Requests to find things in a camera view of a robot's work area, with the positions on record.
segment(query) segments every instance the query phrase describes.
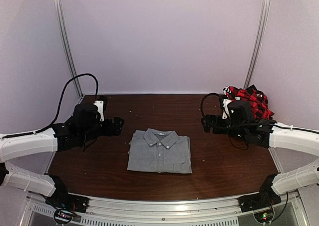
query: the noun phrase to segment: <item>folded shirt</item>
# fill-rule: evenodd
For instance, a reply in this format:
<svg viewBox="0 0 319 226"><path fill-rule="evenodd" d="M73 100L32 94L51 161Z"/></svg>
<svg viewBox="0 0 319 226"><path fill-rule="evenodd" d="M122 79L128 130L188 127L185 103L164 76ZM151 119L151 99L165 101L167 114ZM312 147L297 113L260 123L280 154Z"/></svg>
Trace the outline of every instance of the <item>folded shirt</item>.
<svg viewBox="0 0 319 226"><path fill-rule="evenodd" d="M127 170L192 173L189 137L178 136L175 131L135 131Z"/></svg>

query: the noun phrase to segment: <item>red and black checkered fabric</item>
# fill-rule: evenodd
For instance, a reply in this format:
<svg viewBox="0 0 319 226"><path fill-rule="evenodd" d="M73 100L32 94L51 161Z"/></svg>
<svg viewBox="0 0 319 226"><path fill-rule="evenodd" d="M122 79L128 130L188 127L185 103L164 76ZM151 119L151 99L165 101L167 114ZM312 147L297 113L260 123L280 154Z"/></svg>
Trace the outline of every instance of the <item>red and black checkered fabric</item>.
<svg viewBox="0 0 319 226"><path fill-rule="evenodd" d="M224 93L229 99L235 101L235 97L240 97L243 101L249 101L253 114L256 120L269 120L274 113L268 109L267 96L262 92L257 90L254 85L251 85L247 89L236 88L229 86L224 88Z"/></svg>

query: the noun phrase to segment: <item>white wall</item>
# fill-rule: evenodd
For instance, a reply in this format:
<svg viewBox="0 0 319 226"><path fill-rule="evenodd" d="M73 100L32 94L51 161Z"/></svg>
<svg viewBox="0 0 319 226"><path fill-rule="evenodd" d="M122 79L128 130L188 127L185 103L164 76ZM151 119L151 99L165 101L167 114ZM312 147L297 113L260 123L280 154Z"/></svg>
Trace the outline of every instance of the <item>white wall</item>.
<svg viewBox="0 0 319 226"><path fill-rule="evenodd" d="M78 73L102 93L243 86L262 0L62 0ZM83 92L94 83L80 79Z"/></svg>
<svg viewBox="0 0 319 226"><path fill-rule="evenodd" d="M267 94L275 120L319 129L318 66L318 0L271 0L252 83ZM277 154L285 171L315 159L288 150ZM318 225L319 187L301 189L300 194L311 225Z"/></svg>
<svg viewBox="0 0 319 226"><path fill-rule="evenodd" d="M0 0L0 132L42 128L53 120L70 78L53 0ZM78 98L71 85L59 120ZM51 154L21 157L20 167L44 173ZM0 226L17 224L26 192L0 187Z"/></svg>

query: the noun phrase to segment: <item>dark brown tabletop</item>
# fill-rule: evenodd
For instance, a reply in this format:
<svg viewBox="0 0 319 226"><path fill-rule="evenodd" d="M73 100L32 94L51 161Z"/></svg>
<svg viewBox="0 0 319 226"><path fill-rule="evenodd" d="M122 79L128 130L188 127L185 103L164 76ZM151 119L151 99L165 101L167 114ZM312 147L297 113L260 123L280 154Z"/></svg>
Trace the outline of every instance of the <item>dark brown tabletop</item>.
<svg viewBox="0 0 319 226"><path fill-rule="evenodd" d="M199 110L203 95L110 95L106 118L125 120L122 134L99 137L81 148L58 152L49 174L59 176L71 193L125 200L190 200L256 192L276 173L267 149L235 149L226 135L205 133ZM92 96L83 100L93 102ZM204 103L207 114L221 114L218 99ZM174 130L191 140L193 174L127 171L129 142L135 130ZM232 140L237 147L246 146Z"/></svg>

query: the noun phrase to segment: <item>shirt collar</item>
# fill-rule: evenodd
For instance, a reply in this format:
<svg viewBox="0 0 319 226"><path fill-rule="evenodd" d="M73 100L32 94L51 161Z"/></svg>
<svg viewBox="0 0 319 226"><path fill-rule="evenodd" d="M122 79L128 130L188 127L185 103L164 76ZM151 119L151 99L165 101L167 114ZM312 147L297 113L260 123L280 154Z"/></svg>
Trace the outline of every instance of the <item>shirt collar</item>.
<svg viewBox="0 0 319 226"><path fill-rule="evenodd" d="M156 135L163 134L166 137L163 140L159 140ZM170 149L178 140L179 136L176 134L175 131L158 131L153 129L148 129L143 134L144 140L147 142L149 146L157 144L159 141L163 144L164 147Z"/></svg>

